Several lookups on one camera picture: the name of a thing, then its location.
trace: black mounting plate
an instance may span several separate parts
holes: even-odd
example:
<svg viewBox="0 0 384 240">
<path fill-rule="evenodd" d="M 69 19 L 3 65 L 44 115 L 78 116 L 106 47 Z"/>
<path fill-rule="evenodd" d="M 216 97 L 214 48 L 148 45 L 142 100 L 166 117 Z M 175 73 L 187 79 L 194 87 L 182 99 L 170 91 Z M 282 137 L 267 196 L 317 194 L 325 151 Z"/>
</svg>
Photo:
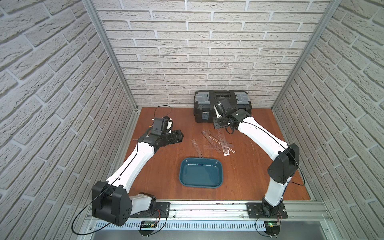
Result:
<svg viewBox="0 0 384 240">
<path fill-rule="evenodd" d="M 262 206 L 261 202 L 247 202 L 247 209 L 248 209 L 248 217 L 249 218 L 266 218 L 264 215 L 261 214 L 260 208 Z M 285 206 L 283 203 L 280 204 L 278 212 L 281 213 L 282 218 L 288 218 L 288 214 L 286 212 Z M 271 216 L 270 218 L 278 218 L 277 214 Z"/>
<path fill-rule="evenodd" d="M 166 217 L 169 216 L 169 206 L 170 206 L 170 202 L 156 202 L 156 207 L 155 209 L 160 209 L 160 210 L 163 210 L 165 213 L 166 213 Z M 132 218 L 132 217 L 139 217 L 139 218 L 149 218 L 149 217 L 158 217 L 159 216 L 159 212 L 158 211 L 155 211 L 153 215 L 151 216 L 145 216 L 144 214 L 141 214 L 143 212 L 138 212 L 136 214 L 132 214 L 131 216 L 129 216 L 129 218 Z M 161 218 L 165 218 L 164 213 L 162 211 L 160 211 L 161 213 Z"/>
</svg>

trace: white brick wall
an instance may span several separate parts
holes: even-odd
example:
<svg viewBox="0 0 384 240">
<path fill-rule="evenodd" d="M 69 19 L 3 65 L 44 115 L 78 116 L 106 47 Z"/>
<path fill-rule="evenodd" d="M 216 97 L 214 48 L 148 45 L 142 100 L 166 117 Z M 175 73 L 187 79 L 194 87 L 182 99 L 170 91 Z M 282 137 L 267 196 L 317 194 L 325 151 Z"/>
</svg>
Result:
<svg viewBox="0 0 384 240">
<path fill-rule="evenodd" d="M 191 107 L 196 90 L 242 89 L 254 108 L 271 106 L 328 4 L 94 2 L 130 88 L 146 96 L 138 105 Z"/>
<path fill-rule="evenodd" d="M 343 0 L 275 110 L 343 239 L 384 238 L 383 7 Z"/>
<path fill-rule="evenodd" d="M 0 239 L 75 239 L 131 113 L 82 1 L 0 1 Z"/>
</svg>

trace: black joint housing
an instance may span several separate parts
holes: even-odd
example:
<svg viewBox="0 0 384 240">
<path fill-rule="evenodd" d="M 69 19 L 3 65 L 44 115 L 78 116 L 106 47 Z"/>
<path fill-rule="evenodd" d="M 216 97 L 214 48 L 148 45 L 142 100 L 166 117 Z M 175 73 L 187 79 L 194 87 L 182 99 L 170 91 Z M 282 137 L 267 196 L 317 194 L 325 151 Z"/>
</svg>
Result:
<svg viewBox="0 0 384 240">
<path fill-rule="evenodd" d="M 299 165 L 299 147 L 289 145 L 275 158 L 268 168 L 268 175 L 275 181 L 285 184 L 289 177 L 294 176 Z"/>
<path fill-rule="evenodd" d="M 132 201 L 122 185 L 116 187 L 110 186 L 108 182 L 98 181 L 92 188 L 92 198 L 96 198 L 92 202 L 93 217 L 122 226 L 131 214 Z"/>
</svg>

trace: clear plastic ruler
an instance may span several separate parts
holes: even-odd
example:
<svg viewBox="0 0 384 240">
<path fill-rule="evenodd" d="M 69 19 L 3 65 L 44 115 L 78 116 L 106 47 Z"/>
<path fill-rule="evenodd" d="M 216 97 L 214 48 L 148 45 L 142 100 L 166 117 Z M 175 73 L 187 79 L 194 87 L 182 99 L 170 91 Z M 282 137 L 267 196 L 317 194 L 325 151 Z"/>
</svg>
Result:
<svg viewBox="0 0 384 240">
<path fill-rule="evenodd" d="M 218 153 L 221 153 L 221 152 L 222 152 L 222 149 L 221 149 L 220 145 L 217 144 L 215 141 L 213 141 L 213 140 L 209 137 L 210 134 L 209 134 L 206 130 L 202 131 L 201 133 L 204 135 L 204 137 L 208 140 L 208 142 L 213 146 L 213 148 L 214 148 Z"/>
<path fill-rule="evenodd" d="M 228 144 L 227 144 L 227 141 L 225 140 L 225 136 L 221 128 L 217 129 L 217 134 L 221 142 L 221 146 L 223 147 L 224 156 L 228 156 L 229 155 Z"/>
<path fill-rule="evenodd" d="M 199 146 L 197 145 L 197 142 L 196 142 L 195 139 L 192 139 L 192 144 L 193 144 L 193 146 L 194 146 L 194 148 L 195 148 L 195 151 L 197 152 L 197 155 L 198 155 L 199 157 L 203 157 L 203 154 L 201 153 L 200 148 L 199 148 Z"/>
<path fill-rule="evenodd" d="M 228 143 L 228 148 L 233 148 L 233 144 L 232 143 Z M 203 149 L 215 149 L 215 148 L 211 144 L 209 144 L 209 145 L 204 145 Z"/>
</svg>

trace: black cable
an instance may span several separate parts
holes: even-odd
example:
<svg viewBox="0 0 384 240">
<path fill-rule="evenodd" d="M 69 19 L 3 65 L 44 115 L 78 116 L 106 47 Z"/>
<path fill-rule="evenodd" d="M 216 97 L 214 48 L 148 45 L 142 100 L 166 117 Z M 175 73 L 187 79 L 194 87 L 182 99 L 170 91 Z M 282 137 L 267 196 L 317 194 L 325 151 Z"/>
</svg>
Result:
<svg viewBox="0 0 384 240">
<path fill-rule="evenodd" d="M 259 231 L 257 230 L 257 227 L 256 227 L 257 220 L 259 220 L 259 218 L 257 218 L 256 221 L 255 221 L 255 229 L 256 229 L 256 232 L 257 232 L 258 234 L 260 234 L 261 236 L 263 236 L 263 237 L 269 237 L 269 235 L 267 236 L 267 235 L 263 235 L 263 234 L 259 233 Z"/>
<path fill-rule="evenodd" d="M 107 225 L 103 226 L 102 228 L 96 230 L 96 231 L 93 231 L 93 232 L 89 232 L 89 233 L 77 233 L 75 232 L 75 230 L 73 229 L 73 225 L 74 225 L 74 222 L 76 221 L 77 217 L 79 217 L 79 215 L 81 214 L 82 211 L 84 211 L 89 205 L 91 205 L 93 203 L 93 201 L 95 201 L 98 197 L 100 197 L 102 194 L 104 194 L 111 186 L 112 184 L 114 184 L 118 179 L 120 179 L 120 176 L 124 173 L 124 171 L 127 169 L 127 167 L 131 164 L 131 162 L 135 159 L 135 157 L 137 156 L 137 153 L 135 154 L 135 156 L 132 158 L 132 160 L 128 163 L 128 165 L 124 168 L 124 170 L 120 173 L 119 177 L 115 179 L 115 181 L 113 181 L 102 193 L 100 193 L 97 197 L 95 197 L 90 203 L 88 203 L 83 209 L 80 210 L 80 212 L 74 217 L 73 221 L 72 221 L 72 225 L 71 225 L 71 230 L 74 234 L 76 235 L 80 235 L 80 236 L 84 236 L 84 235 L 88 235 L 88 234 L 93 234 L 97 231 L 100 231 L 101 229 L 105 228 L 106 226 L 108 226 L 109 224 L 111 223 L 108 223 Z"/>
<path fill-rule="evenodd" d="M 162 212 L 164 213 L 164 215 L 166 216 L 166 222 L 165 222 L 164 225 L 160 228 L 160 230 L 161 230 L 161 229 L 163 229 L 163 228 L 165 227 L 165 225 L 167 224 L 167 219 L 168 219 L 168 217 L 167 217 L 167 214 L 166 214 L 163 210 L 161 210 L 161 209 L 159 209 L 159 210 L 162 211 Z M 151 235 L 154 235 L 154 234 L 158 233 L 159 231 L 149 234 L 148 237 L 151 236 Z"/>
<path fill-rule="evenodd" d="M 172 108 L 171 108 L 169 105 L 160 105 L 160 106 L 157 106 L 157 107 L 155 108 L 155 112 L 153 113 L 153 119 L 156 118 L 156 110 L 157 110 L 157 108 L 159 108 L 159 107 L 169 107 L 169 108 L 170 108 L 170 111 L 169 111 L 164 117 L 168 116 L 168 114 L 170 114 L 170 113 L 172 112 Z"/>
</svg>

